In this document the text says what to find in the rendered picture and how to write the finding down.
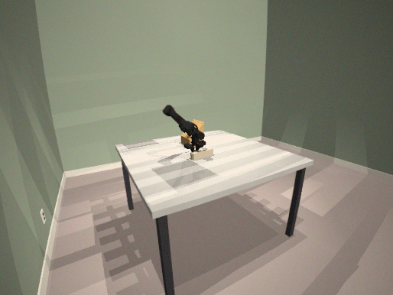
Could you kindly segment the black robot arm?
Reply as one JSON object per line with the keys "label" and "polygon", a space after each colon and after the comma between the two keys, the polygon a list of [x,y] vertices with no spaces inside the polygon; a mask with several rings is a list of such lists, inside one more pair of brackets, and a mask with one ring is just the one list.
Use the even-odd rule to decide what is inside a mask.
{"label": "black robot arm", "polygon": [[189,136],[192,135],[192,137],[198,138],[198,140],[194,141],[193,146],[202,148],[205,145],[205,141],[203,140],[205,134],[198,130],[197,125],[195,125],[193,122],[186,121],[184,118],[178,115],[175,112],[174,108],[170,105],[167,105],[164,109],[162,109],[162,111],[166,116],[170,116],[174,121],[179,124],[179,128],[182,132],[186,132]]}

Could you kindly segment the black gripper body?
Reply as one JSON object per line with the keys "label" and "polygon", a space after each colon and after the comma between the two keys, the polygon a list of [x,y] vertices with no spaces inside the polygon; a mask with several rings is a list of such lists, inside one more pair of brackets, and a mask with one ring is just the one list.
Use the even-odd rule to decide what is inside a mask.
{"label": "black gripper body", "polygon": [[196,138],[196,137],[191,137],[191,138],[192,138],[192,141],[190,143],[192,143],[192,144],[188,144],[188,143],[184,144],[184,148],[186,148],[186,149],[194,148],[193,143],[195,140],[198,140],[198,138]]}

